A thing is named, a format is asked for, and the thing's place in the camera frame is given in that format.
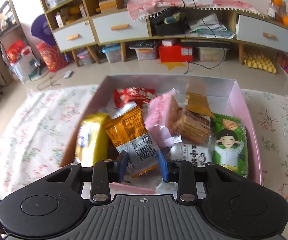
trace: orange drawer handle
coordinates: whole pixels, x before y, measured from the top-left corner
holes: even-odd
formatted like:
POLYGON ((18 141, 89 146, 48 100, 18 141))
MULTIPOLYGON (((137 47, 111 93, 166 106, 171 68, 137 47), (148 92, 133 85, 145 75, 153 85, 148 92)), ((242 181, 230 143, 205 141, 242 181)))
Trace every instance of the orange drawer handle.
POLYGON ((119 31, 119 30, 125 30, 129 27, 128 24, 122 24, 122 25, 115 25, 111 27, 112 31, 119 31))
POLYGON ((80 34, 75 34, 75 35, 72 35, 70 37, 67 37, 66 40, 67 41, 72 41, 72 40, 76 40, 80 37, 80 34))
POLYGON ((271 35, 271 34, 268 34, 268 33, 263 32, 263 36, 264 36, 265 38, 268 38, 268 39, 277 41, 277 36, 275 36, 275 35, 271 35))

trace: pink snack package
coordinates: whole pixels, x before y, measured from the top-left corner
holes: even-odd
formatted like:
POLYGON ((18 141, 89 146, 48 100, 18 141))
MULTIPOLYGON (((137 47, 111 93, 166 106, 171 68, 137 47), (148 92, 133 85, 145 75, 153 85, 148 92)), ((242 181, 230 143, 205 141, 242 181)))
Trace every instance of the pink snack package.
POLYGON ((175 90, 171 90, 152 99, 149 104, 145 127, 159 148, 169 147, 182 141, 180 135, 170 132, 181 109, 175 98, 176 93, 175 90))

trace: crosshair marking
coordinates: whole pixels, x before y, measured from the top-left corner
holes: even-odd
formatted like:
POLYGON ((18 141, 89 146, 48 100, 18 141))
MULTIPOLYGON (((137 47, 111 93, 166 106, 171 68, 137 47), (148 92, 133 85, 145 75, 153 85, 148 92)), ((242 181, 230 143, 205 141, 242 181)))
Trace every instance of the crosshair marking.
POLYGON ((139 201, 141 201, 142 203, 145 203, 145 202, 147 202, 147 201, 148 201, 148 199, 147 199, 147 198, 145 198, 145 197, 143 197, 143 198, 139 199, 139 201))

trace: barcode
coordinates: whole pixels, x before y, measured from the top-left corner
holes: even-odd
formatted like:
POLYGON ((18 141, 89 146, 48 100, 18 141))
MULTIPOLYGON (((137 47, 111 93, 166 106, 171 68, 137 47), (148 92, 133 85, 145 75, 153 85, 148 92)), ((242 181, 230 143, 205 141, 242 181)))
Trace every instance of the barcode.
POLYGON ((136 149, 138 150, 138 153, 140 154, 142 159, 147 159, 150 157, 149 152, 147 151, 144 142, 137 144, 136 149))

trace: clear plastic container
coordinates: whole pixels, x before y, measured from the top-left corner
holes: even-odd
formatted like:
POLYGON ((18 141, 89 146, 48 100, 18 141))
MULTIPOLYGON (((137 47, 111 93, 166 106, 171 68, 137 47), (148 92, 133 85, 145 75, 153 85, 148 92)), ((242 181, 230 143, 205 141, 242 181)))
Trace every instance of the clear plastic container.
POLYGON ((198 47, 200 61, 225 61, 228 49, 198 47))
POLYGON ((105 45, 102 52, 105 53, 110 64, 122 61, 121 46, 119 44, 105 45))
POLYGON ((77 54, 81 65, 89 65, 95 62, 90 52, 86 49, 81 53, 77 54))
POLYGON ((157 46, 154 49, 135 49, 138 60, 154 60, 158 58, 157 46))

